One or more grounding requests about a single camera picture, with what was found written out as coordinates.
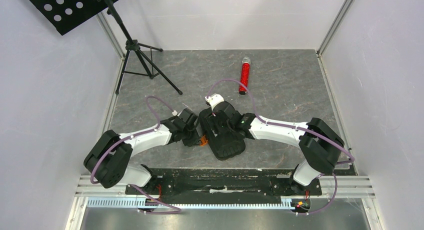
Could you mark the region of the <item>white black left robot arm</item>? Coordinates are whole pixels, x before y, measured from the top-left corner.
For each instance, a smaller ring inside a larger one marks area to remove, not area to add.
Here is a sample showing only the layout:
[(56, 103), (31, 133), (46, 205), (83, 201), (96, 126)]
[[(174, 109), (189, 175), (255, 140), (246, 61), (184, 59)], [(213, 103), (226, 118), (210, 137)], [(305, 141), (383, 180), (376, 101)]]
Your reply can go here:
[(83, 161), (90, 182), (105, 189), (117, 184), (136, 185), (144, 194), (152, 194), (157, 181), (145, 165), (130, 166), (130, 160), (149, 149), (182, 142), (186, 147), (200, 143), (198, 115), (185, 108), (158, 125), (129, 133), (105, 131)]

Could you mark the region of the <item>black plastic tool case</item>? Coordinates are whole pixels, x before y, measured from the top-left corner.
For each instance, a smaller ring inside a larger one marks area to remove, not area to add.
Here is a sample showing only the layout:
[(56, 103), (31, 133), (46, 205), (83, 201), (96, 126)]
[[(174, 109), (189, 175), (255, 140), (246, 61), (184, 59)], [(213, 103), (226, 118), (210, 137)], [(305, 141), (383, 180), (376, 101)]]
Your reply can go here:
[(209, 115), (214, 114), (218, 116), (224, 116), (223, 113), (213, 113), (211, 109), (207, 108), (202, 110), (199, 113), (198, 120), (201, 127), (201, 131), (207, 140), (207, 144), (210, 147), (214, 156), (220, 160), (224, 161), (230, 158), (233, 158), (237, 155), (243, 153), (246, 149), (246, 144), (244, 141), (244, 136), (239, 132), (239, 138), (231, 138), (228, 136), (218, 136), (214, 137), (212, 129), (209, 125)]

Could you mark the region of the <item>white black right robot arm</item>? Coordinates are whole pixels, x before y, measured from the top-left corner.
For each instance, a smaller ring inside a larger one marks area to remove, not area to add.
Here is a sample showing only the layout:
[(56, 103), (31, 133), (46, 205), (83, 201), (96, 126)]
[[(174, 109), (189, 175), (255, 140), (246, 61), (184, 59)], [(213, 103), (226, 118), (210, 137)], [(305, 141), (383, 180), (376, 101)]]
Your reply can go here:
[(207, 143), (219, 160), (233, 158), (246, 149), (246, 139), (275, 141), (300, 149), (304, 161), (289, 179), (289, 189), (302, 194), (320, 175), (332, 175), (345, 143), (320, 118), (309, 122), (268, 120), (254, 113), (240, 114), (227, 101), (200, 112), (199, 122)]

